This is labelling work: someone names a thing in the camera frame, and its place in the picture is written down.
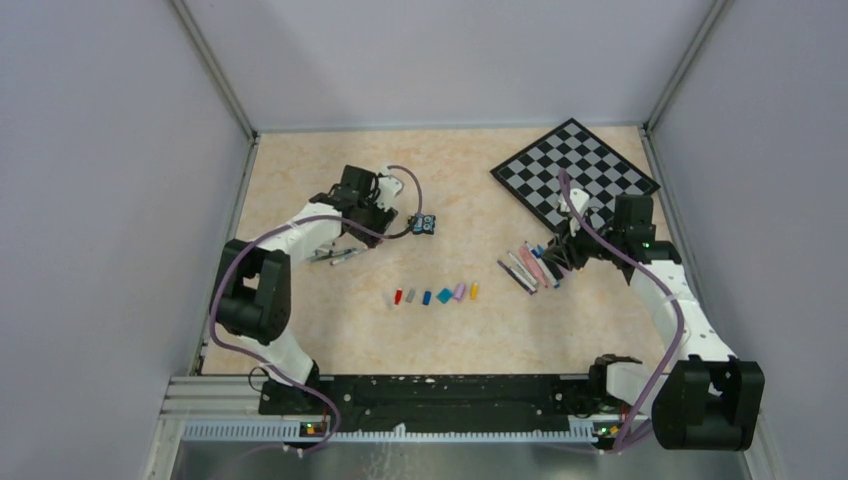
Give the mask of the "blue black highlighter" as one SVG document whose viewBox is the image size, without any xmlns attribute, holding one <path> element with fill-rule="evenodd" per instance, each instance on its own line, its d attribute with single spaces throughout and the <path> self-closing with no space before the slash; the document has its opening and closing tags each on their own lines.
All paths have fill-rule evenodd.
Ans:
<svg viewBox="0 0 848 480">
<path fill-rule="evenodd" d="M 564 278 L 564 274 L 562 273 L 560 267 L 554 261 L 544 256 L 544 249 L 542 248 L 542 246 L 537 245 L 535 251 L 539 255 L 542 262 L 546 265 L 548 270 L 551 272 L 552 276 L 558 281 L 562 280 Z"/>
</svg>

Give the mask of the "blue cap whiteboard marker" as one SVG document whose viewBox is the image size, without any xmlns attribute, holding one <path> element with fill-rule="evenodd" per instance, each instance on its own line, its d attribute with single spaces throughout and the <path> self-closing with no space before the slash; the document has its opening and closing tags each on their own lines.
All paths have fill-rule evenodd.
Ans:
<svg viewBox="0 0 848 480">
<path fill-rule="evenodd" d="M 552 288 L 559 288 L 560 283 L 559 280 L 553 275 L 552 271 L 548 268 L 547 264 L 543 261 L 540 254 L 532 247 L 532 245 L 525 241 L 525 247 L 530 251 L 537 265 L 539 266 L 544 278 L 547 280 L 548 284 Z"/>
</svg>

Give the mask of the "light purple highlighter cap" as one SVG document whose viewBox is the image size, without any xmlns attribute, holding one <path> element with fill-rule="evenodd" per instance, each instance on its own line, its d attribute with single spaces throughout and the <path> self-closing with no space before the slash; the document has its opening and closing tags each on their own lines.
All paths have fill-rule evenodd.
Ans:
<svg viewBox="0 0 848 480">
<path fill-rule="evenodd" d="M 465 283 L 459 283 L 453 291 L 452 298 L 457 302 L 462 301 L 465 296 L 466 289 L 467 287 Z"/>
</svg>

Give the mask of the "pink highlighter pen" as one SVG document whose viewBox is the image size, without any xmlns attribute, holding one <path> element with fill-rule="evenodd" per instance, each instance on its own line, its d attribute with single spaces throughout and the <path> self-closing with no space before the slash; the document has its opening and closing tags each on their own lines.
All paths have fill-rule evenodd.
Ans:
<svg viewBox="0 0 848 480">
<path fill-rule="evenodd" d="M 533 254 L 526 246 L 519 248 L 519 255 L 525 268 L 530 272 L 530 275 L 537 281 L 541 288 L 548 288 L 549 283 L 546 275 L 540 268 Z"/>
</svg>

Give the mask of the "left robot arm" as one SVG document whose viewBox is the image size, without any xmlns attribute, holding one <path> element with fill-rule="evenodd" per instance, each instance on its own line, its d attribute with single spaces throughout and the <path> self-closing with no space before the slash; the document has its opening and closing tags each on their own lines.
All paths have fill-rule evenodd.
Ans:
<svg viewBox="0 0 848 480">
<path fill-rule="evenodd" d="M 378 172 L 347 165 L 330 189 L 253 240 L 232 239 L 221 253 L 208 313 L 210 340 L 240 353 L 284 385 L 283 401 L 297 413 L 319 404 L 318 366 L 290 331 L 292 270 L 315 251 L 349 234 L 368 248 L 391 239 L 404 183 L 399 165 Z"/>
</svg>

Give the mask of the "light blue highlighter cap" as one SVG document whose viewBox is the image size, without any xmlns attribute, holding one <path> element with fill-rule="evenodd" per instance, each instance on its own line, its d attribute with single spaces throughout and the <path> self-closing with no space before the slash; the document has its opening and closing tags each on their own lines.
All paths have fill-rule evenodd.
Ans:
<svg viewBox="0 0 848 480">
<path fill-rule="evenodd" d="M 443 288 L 437 295 L 437 299 L 442 304 L 448 303 L 453 298 L 453 291 L 448 288 Z"/>
</svg>

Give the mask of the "purple pen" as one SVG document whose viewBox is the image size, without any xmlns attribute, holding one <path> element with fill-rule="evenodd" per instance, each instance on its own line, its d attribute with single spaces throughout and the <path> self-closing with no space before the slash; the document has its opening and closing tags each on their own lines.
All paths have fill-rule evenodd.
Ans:
<svg viewBox="0 0 848 480">
<path fill-rule="evenodd" d="M 512 267 L 506 265 L 503 261 L 498 259 L 496 261 L 497 265 L 501 267 L 518 285 L 521 286 L 529 295 L 534 295 L 537 290 L 529 283 L 520 273 L 518 273 Z"/>
</svg>

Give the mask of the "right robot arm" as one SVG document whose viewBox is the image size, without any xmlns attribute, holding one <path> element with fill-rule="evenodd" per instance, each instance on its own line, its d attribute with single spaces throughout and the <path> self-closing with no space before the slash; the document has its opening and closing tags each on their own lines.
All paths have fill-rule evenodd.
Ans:
<svg viewBox="0 0 848 480">
<path fill-rule="evenodd" d="M 629 406 L 612 451 L 644 438 L 666 450 L 745 451 L 754 441 L 765 375 L 721 339 L 692 292 L 681 256 L 657 238 L 651 197 L 622 195 L 604 226 L 591 227 L 589 198 L 581 190 L 560 197 L 564 223 L 543 258 L 568 270 L 589 261 L 614 265 L 641 300 L 665 352 L 654 367 L 611 356 L 586 385 L 589 404 L 612 412 Z"/>
</svg>

